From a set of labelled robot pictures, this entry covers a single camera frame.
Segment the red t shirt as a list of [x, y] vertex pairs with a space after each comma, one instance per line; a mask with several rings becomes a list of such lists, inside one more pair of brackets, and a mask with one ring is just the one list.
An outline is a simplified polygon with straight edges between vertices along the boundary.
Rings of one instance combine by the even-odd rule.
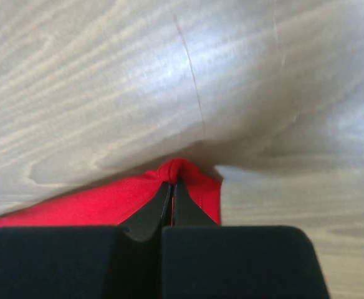
[[191, 199], [220, 222], [221, 182], [188, 160], [171, 159], [157, 169], [93, 189], [38, 203], [0, 217], [0, 227], [117, 225], [149, 202], [162, 183], [181, 178]]

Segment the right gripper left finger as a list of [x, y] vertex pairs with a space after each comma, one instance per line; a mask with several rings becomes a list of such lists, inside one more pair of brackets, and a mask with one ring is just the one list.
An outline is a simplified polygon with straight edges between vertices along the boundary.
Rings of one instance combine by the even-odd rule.
[[0, 228], [0, 298], [158, 298], [171, 192], [119, 225]]

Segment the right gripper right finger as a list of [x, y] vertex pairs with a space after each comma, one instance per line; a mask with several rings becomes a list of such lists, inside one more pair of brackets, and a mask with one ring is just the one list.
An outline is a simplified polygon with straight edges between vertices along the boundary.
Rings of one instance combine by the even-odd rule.
[[220, 226], [175, 185], [161, 236], [163, 298], [327, 298], [307, 235], [291, 226]]

